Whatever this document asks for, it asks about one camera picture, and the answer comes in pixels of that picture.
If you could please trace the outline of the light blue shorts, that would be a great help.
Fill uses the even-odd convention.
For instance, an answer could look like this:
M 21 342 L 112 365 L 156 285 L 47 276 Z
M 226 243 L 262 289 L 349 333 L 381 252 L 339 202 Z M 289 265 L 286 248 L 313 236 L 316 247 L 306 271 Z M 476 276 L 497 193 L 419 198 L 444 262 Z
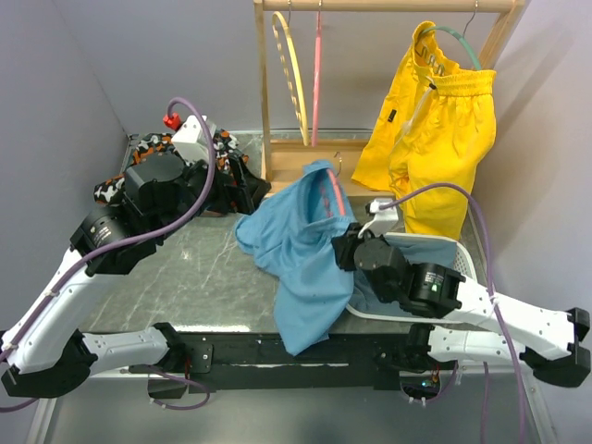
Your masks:
M 265 199 L 251 215 L 235 225 L 240 249 L 255 265 L 278 279 L 274 320 L 286 351 L 296 356 L 328 332 L 346 309 L 354 276 L 339 269 L 331 239 L 354 222 L 349 214 L 327 217 L 319 191 L 323 170 L 333 166 L 314 161 L 300 179 Z

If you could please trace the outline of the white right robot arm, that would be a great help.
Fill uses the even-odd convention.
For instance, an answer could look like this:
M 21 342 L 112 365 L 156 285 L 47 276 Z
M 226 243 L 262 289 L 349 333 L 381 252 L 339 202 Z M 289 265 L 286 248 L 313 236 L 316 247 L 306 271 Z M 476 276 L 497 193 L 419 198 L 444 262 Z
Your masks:
M 365 235 L 357 224 L 331 244 L 337 266 L 361 273 L 379 304 L 418 318 L 397 359 L 411 369 L 435 362 L 509 362 L 562 388 L 577 388 L 590 375 L 591 353 L 581 344 L 590 329 L 587 311 L 551 311 L 488 293 L 452 268 L 409 262 L 385 237 Z

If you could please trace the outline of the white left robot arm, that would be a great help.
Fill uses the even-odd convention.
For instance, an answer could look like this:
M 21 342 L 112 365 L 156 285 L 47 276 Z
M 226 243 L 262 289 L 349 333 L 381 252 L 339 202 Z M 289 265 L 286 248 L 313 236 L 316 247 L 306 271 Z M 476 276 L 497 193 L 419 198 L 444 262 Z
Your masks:
M 144 330 L 91 334 L 82 322 L 114 282 L 204 211 L 252 214 L 271 189 L 242 157 L 223 173 L 204 160 L 151 154 L 123 175 L 120 203 L 89 213 L 72 235 L 59 268 L 30 310 L 1 337 L 1 377 L 10 397 L 52 399 L 87 378 L 124 366 L 182 369 L 189 352 L 169 323 Z

